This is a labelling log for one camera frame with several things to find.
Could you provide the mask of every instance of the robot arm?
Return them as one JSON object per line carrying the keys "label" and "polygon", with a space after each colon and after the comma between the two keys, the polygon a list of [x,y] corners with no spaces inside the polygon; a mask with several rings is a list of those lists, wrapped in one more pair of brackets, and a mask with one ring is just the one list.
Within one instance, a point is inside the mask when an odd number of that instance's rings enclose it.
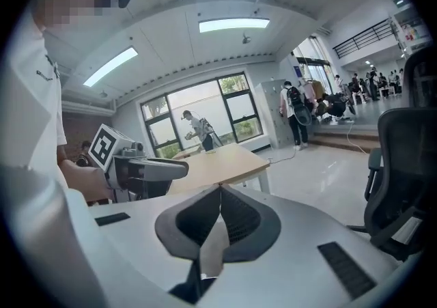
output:
{"label": "robot arm", "polygon": [[188,164],[164,158],[147,158],[143,145],[102,125],[89,155],[103,169],[115,190],[130,191],[139,198],[165,195],[172,180],[188,173]]}

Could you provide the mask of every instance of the step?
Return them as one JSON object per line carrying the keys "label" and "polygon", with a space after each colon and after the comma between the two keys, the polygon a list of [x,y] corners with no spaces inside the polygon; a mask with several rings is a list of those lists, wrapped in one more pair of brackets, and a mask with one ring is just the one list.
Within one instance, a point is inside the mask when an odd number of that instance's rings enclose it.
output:
{"label": "step", "polygon": [[[315,131],[314,135],[316,137],[330,137],[330,138],[344,138],[346,139],[348,132],[342,131],[342,132],[321,132],[321,131]],[[349,133],[349,139],[360,139],[363,141],[379,141],[380,138],[378,136],[378,132],[372,132],[372,131],[352,131]]]}
{"label": "step", "polygon": [[[363,149],[366,153],[370,153],[370,151],[374,148],[380,148],[380,144],[378,141],[368,140],[368,139],[354,139],[351,137],[349,137],[349,139],[353,144],[356,144],[359,147],[361,147],[361,149]],[[339,138],[339,137],[314,136],[309,138],[309,143],[315,145],[323,145],[332,148],[352,150],[353,152],[362,152],[360,148],[350,144],[346,138],[341,138],[341,137]]]}

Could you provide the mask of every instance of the railing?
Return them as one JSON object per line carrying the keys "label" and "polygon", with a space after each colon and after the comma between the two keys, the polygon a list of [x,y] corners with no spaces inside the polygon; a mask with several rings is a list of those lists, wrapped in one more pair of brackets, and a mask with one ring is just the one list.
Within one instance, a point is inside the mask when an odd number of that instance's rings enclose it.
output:
{"label": "railing", "polygon": [[386,19],[335,46],[334,51],[339,58],[342,58],[390,35],[393,35],[393,30],[391,29],[389,20]]}

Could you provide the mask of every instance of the doorway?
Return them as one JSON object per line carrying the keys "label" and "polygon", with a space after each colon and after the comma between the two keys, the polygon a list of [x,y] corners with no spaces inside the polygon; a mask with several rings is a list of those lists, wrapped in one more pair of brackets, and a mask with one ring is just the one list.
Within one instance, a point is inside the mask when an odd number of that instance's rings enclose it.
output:
{"label": "doorway", "polygon": [[330,86],[328,75],[325,72],[324,66],[322,65],[308,65],[309,73],[311,77],[319,81],[327,94],[333,94],[333,89]]}

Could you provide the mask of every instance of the backpack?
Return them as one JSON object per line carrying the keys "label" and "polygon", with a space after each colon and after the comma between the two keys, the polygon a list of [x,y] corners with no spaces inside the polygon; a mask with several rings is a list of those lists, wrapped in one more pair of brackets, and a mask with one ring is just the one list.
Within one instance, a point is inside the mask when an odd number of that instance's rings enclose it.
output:
{"label": "backpack", "polygon": [[290,87],[287,90],[287,103],[289,107],[295,107],[298,104],[302,104],[302,100],[300,99],[300,92],[294,86]]}

